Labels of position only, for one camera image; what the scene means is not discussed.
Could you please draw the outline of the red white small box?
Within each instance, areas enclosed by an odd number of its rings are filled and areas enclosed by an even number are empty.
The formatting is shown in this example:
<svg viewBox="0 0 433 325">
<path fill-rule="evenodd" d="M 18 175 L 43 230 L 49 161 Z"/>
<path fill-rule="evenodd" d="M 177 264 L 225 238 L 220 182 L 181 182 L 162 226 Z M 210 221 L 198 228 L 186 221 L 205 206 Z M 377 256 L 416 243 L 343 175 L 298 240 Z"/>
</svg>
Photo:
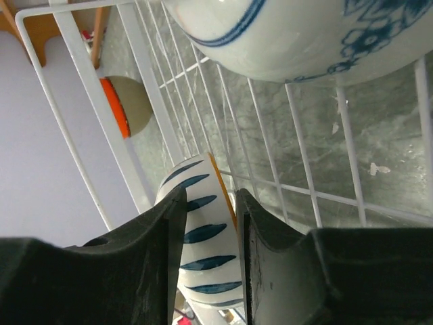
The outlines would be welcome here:
<svg viewBox="0 0 433 325">
<path fill-rule="evenodd" d="M 83 30 L 81 32 L 82 40 L 88 46 L 92 46 L 94 42 L 102 42 L 105 37 L 106 29 L 104 28 L 101 32 L 97 32 L 96 30 Z"/>
</svg>

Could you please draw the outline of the wooden shelf rack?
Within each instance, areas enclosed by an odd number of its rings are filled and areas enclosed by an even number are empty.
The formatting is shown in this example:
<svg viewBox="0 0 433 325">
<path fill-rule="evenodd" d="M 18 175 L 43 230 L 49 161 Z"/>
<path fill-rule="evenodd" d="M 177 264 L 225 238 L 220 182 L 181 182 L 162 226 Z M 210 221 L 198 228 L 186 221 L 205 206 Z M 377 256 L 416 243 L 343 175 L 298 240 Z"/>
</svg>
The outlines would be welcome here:
<svg viewBox="0 0 433 325">
<path fill-rule="evenodd" d="M 110 7 L 97 7 L 95 9 L 78 10 L 72 13 L 74 21 L 80 32 L 83 30 L 96 30 L 101 32 L 106 29 Z M 18 10 L 14 1 L 1 2 L 1 30 L 13 35 L 20 43 L 23 42 L 15 17 Z M 52 14 L 43 14 L 41 16 L 31 16 L 24 19 L 28 36 L 35 49 L 39 63 L 45 66 L 47 58 L 45 55 L 45 44 L 53 37 L 61 35 L 57 22 Z M 102 42 L 94 42 L 89 55 L 94 68 L 99 68 L 99 60 Z"/>
</svg>

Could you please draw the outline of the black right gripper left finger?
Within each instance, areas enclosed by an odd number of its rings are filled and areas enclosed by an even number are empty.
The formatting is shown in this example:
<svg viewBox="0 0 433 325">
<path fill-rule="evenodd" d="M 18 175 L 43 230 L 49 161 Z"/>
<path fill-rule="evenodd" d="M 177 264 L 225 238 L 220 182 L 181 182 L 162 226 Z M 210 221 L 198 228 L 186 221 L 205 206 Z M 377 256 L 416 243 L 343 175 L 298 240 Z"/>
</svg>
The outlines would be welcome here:
<svg viewBox="0 0 433 325">
<path fill-rule="evenodd" d="M 170 324 L 187 193 L 83 246 L 1 239 L 2 324 Z"/>
</svg>

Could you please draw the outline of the blue patterned white bowl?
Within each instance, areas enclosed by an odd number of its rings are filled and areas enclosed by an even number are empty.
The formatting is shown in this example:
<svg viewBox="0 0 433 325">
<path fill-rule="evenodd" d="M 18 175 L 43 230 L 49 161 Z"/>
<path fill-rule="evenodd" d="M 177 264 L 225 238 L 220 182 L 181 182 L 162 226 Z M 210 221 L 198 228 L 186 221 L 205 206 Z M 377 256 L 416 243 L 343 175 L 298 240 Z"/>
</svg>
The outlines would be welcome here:
<svg viewBox="0 0 433 325">
<path fill-rule="evenodd" d="M 354 85 L 432 50 L 431 1 L 165 1 L 211 60 L 258 81 Z"/>
</svg>

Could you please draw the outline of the orange bowl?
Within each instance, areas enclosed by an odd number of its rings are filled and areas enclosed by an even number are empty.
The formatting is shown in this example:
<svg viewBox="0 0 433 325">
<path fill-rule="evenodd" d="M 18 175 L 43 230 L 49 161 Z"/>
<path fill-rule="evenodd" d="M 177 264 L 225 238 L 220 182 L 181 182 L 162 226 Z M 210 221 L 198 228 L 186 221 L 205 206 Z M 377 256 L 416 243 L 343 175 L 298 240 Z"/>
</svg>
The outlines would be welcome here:
<svg viewBox="0 0 433 325">
<path fill-rule="evenodd" d="M 145 86 L 129 77 L 100 78 L 114 118 L 124 139 L 142 131 L 153 116 Z"/>
</svg>

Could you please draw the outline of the blue striped white bowl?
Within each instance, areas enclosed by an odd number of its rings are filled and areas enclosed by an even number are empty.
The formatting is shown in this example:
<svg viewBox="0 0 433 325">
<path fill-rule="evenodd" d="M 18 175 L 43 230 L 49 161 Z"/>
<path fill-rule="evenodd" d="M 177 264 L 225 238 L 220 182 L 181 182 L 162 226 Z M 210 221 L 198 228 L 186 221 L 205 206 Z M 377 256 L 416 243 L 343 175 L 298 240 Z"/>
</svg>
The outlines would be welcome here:
<svg viewBox="0 0 433 325">
<path fill-rule="evenodd" d="M 187 194 L 187 219 L 178 288 L 209 309 L 241 305 L 244 290 L 236 216 L 214 156 L 203 153 L 179 163 L 162 180 L 160 202 L 172 189 Z"/>
</svg>

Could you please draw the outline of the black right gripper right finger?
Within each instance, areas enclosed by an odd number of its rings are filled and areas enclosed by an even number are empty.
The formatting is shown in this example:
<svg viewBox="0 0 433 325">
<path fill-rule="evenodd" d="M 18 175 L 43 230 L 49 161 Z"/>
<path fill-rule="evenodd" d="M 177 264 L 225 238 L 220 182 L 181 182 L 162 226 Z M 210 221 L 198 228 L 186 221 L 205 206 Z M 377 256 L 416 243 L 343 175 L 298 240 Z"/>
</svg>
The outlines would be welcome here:
<svg viewBox="0 0 433 325">
<path fill-rule="evenodd" d="M 431 324 L 432 230 L 303 234 L 235 195 L 248 324 Z"/>
</svg>

